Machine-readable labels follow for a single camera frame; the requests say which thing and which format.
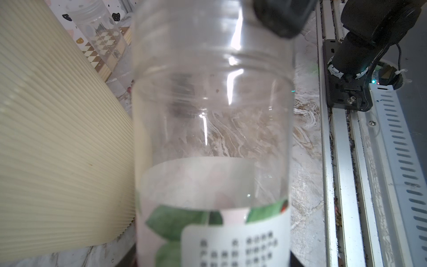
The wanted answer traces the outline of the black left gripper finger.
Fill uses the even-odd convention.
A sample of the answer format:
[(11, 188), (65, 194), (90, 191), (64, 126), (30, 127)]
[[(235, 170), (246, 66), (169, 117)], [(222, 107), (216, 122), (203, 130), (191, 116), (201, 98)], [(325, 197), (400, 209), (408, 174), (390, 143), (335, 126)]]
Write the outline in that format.
[(260, 23), (280, 38), (295, 38), (308, 21), (317, 0), (254, 0)]

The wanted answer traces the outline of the clear labelled plastic jar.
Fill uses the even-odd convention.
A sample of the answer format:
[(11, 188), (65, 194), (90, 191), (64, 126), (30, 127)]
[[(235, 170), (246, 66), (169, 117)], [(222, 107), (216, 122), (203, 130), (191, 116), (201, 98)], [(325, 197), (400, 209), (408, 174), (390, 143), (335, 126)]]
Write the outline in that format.
[(293, 48), (273, 1), (139, 4), (139, 266), (290, 265)]

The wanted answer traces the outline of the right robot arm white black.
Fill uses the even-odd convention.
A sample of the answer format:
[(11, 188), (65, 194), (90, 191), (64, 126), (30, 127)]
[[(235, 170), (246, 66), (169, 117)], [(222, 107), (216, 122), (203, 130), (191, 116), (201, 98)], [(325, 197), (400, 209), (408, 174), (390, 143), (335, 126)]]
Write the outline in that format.
[(323, 44), (326, 100), (331, 108), (369, 111), (372, 74), (390, 46), (414, 27), (425, 1), (348, 1), (342, 42)]

